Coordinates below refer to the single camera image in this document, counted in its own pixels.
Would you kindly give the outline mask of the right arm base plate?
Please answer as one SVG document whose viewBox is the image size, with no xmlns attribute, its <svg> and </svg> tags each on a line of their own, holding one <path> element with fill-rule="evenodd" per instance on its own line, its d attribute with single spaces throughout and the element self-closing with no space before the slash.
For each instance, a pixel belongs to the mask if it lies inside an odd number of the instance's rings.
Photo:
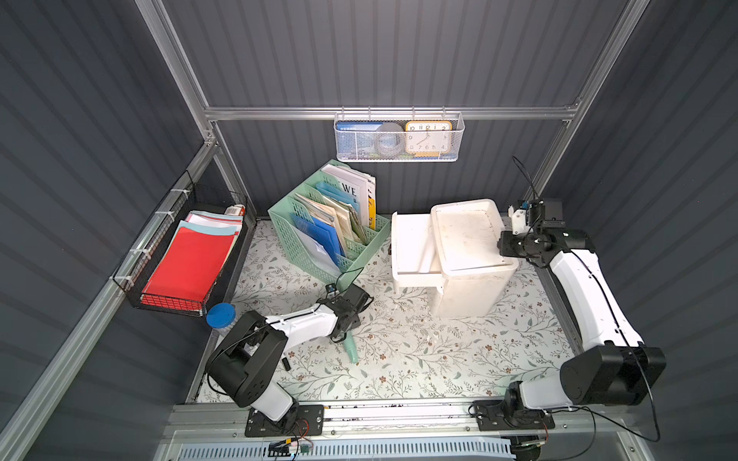
<svg viewBox="0 0 738 461">
<path fill-rule="evenodd" d="M 517 407 L 503 400 L 473 401 L 467 408 L 480 431 L 546 430 L 555 428 L 550 414 Z"/>
</svg>

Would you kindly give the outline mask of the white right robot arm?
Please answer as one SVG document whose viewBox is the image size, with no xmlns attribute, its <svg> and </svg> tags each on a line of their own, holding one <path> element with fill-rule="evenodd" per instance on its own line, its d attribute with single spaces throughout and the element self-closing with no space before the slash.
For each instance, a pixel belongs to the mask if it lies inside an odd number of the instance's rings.
<svg viewBox="0 0 738 461">
<path fill-rule="evenodd" d="M 538 199 L 509 207 L 511 228 L 498 248 L 551 273 L 568 301 L 582 352 L 557 376 L 517 381 L 505 393 L 512 412 L 580 405 L 640 405 L 666 368 L 661 349 L 649 347 L 620 309 L 603 275 L 595 245 L 583 230 L 566 227 L 561 203 Z"/>
</svg>

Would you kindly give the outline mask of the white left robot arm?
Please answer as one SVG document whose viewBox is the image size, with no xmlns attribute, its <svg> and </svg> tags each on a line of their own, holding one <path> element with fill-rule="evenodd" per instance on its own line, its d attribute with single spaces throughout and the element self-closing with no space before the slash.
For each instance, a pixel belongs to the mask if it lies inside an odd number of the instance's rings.
<svg viewBox="0 0 738 461">
<path fill-rule="evenodd" d="M 240 407 L 250 407 L 272 424 L 292 428 L 298 401 L 274 378 L 286 354 L 309 341 L 348 339 L 361 324 L 359 315 L 374 298 L 355 284 L 342 292 L 329 290 L 314 305 L 283 316 L 248 311 L 209 356 L 205 374 Z"/>
</svg>

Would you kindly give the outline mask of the white three-drawer storage unit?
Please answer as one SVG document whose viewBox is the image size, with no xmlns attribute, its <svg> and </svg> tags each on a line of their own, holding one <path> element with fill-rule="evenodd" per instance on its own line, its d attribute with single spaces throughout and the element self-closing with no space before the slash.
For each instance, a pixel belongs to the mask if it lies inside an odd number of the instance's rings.
<svg viewBox="0 0 738 461">
<path fill-rule="evenodd" d="M 490 199 L 436 205 L 430 211 L 443 282 L 430 292 L 438 318 L 486 317 L 518 270 L 498 243 L 505 225 Z"/>
</svg>

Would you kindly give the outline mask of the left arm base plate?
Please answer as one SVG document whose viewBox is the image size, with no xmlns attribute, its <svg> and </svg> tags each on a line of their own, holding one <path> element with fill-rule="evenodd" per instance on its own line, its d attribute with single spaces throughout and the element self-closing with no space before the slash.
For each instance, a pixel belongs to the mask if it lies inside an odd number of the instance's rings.
<svg viewBox="0 0 738 461">
<path fill-rule="evenodd" d="M 324 405 L 302 405 L 297 403 L 282 419 L 272 421 L 265 414 L 251 409 L 247 418 L 244 436 L 263 438 L 272 436 L 318 436 L 325 422 Z"/>
</svg>

